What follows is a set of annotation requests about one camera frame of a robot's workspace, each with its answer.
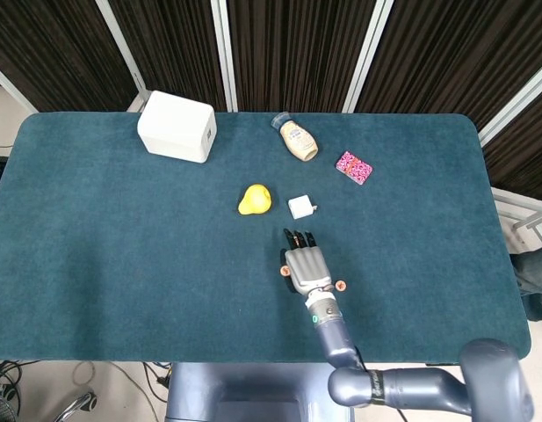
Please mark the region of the yellow pear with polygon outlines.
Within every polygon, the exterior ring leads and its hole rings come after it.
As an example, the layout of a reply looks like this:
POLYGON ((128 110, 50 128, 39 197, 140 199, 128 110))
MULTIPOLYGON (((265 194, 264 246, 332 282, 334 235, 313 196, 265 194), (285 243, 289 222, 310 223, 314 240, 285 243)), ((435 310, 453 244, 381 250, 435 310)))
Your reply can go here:
POLYGON ((247 188, 238 205, 241 215, 261 215, 270 210, 272 204, 269 190, 260 184, 247 188))

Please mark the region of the white partition frame post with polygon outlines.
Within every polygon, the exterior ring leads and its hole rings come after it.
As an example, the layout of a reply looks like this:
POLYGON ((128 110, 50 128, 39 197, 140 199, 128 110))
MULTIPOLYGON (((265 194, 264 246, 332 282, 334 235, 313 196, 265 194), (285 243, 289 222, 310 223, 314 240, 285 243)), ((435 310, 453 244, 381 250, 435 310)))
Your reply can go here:
POLYGON ((228 19, 228 1, 211 0, 211 9, 226 107, 229 113, 236 113, 238 111, 238 103, 231 33, 228 19))
POLYGON ((134 56, 126 42, 123 32, 121 31, 109 0, 95 0, 95 2, 138 91, 136 97, 127 110, 131 113, 140 112, 148 101, 150 91, 146 88, 146 84, 138 68, 137 62, 135 61, 134 56))
POLYGON ((29 113, 37 113, 37 108, 21 93, 14 83, 0 70, 0 85, 29 113))
POLYGON ((478 133, 481 147, 488 145, 526 107, 542 94, 542 67, 478 133))
POLYGON ((375 0, 372 15, 350 80, 342 112, 353 113, 364 88, 379 42, 394 5, 394 0, 375 0))

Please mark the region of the pink patterned card deck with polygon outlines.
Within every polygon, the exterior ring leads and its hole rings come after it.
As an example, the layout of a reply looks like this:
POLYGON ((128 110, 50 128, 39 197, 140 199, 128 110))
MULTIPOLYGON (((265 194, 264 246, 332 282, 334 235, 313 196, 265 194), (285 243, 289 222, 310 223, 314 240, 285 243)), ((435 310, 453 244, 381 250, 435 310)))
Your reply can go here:
POLYGON ((360 186, 366 182, 373 172, 371 165, 349 151, 345 151, 337 160, 336 169, 360 186))

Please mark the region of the dark brown ribbed partition panel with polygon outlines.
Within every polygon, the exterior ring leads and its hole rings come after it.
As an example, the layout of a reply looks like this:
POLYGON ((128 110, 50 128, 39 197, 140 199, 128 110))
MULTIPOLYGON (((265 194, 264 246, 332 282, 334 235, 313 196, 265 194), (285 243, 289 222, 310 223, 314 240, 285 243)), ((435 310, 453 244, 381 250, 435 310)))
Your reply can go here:
POLYGON ((375 0, 227 0, 242 112, 339 113, 375 0))
POLYGON ((227 110, 210 0, 108 0, 150 91, 227 110))
POLYGON ((542 93, 483 153, 491 186, 542 200, 542 93))
POLYGON ((138 93, 95 0, 0 0, 0 71, 39 112, 124 112, 138 93))
POLYGON ((394 0, 356 110, 483 128, 541 68, 542 0, 394 0))

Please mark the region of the beige squeeze sauce bottle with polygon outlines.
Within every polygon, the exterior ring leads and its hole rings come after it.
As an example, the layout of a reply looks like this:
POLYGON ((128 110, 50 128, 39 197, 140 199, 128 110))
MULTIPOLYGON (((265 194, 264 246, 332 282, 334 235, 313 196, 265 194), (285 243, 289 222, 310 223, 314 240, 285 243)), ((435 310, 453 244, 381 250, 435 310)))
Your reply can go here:
POLYGON ((271 121, 287 149, 302 162, 312 160, 319 148, 315 138, 287 112, 277 114, 271 121))

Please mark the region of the person in blue jeans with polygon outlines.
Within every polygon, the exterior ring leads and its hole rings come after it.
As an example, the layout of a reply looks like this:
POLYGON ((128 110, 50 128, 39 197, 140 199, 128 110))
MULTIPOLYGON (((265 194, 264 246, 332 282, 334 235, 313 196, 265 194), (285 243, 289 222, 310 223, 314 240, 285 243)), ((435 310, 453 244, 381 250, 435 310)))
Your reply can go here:
POLYGON ((509 257, 527 319, 542 321, 542 248, 509 257))

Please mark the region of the blue-grey robot torso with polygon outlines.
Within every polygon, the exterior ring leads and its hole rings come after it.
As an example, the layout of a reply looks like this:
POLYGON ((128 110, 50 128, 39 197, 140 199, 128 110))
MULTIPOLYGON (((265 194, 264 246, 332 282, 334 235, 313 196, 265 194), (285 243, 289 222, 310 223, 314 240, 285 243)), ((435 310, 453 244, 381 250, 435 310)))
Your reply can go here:
POLYGON ((328 393, 328 363, 172 367, 164 422, 355 422, 328 393))

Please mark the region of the chrome chair leg with caster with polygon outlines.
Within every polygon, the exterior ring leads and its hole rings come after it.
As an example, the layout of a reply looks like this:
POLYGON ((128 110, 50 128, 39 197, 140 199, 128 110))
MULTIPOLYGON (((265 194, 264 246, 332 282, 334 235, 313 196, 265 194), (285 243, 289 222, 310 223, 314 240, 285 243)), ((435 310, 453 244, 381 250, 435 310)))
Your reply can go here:
POLYGON ((89 390, 81 396, 77 397, 63 411, 61 411, 54 419, 54 422, 66 422, 78 411, 93 411, 98 403, 97 395, 89 390))

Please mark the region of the white cube wall charger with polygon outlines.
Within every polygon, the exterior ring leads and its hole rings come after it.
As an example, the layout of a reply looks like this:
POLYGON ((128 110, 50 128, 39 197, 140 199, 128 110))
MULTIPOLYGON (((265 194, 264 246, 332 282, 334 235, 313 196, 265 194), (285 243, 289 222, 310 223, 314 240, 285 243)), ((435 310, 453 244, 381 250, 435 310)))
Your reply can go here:
POLYGON ((317 210, 317 206, 311 202, 307 194, 290 199, 287 205, 294 220, 308 217, 317 210))

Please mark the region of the white rounded plastic box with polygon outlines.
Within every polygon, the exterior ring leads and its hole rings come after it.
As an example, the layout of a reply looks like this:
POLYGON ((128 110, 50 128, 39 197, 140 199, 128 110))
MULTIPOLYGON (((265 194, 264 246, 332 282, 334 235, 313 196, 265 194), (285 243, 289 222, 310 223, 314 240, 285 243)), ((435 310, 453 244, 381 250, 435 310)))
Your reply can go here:
POLYGON ((137 123, 150 154, 204 163, 217 134, 211 105, 152 91, 137 123))

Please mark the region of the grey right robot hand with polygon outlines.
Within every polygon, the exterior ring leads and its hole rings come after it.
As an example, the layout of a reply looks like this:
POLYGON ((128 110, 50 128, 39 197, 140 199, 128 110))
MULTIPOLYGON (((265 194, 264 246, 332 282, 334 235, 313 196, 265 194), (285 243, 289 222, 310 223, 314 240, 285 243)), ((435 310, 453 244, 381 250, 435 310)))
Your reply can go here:
POLYGON ((314 290, 331 292, 334 289, 330 271, 322 250, 311 232, 284 229, 288 247, 280 251, 280 267, 287 265, 291 275, 284 278, 293 292, 308 297, 314 290))

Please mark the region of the teal velvet tablecloth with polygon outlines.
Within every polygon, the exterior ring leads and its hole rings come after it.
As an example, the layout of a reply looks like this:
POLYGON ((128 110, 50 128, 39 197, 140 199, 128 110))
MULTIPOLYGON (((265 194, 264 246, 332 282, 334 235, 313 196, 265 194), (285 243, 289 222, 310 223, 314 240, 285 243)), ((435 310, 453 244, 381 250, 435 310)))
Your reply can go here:
POLYGON ((279 274, 311 232, 363 358, 451 363, 531 337, 475 125, 460 114, 298 113, 303 163, 268 113, 220 113, 208 160, 149 154, 135 113, 36 113, 0 183, 0 360, 317 362, 279 274), (373 167, 360 186, 336 169, 373 167), (271 208, 241 215, 247 188, 271 208), (317 210, 294 220, 287 201, 317 210))

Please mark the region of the grey metal frame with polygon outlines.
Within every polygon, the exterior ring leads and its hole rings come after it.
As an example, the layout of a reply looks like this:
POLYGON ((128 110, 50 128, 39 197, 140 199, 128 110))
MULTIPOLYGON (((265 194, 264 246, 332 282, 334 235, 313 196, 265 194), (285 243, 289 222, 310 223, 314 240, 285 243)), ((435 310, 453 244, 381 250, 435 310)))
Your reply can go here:
POLYGON ((491 188, 498 217, 510 251, 542 247, 542 200, 491 188))

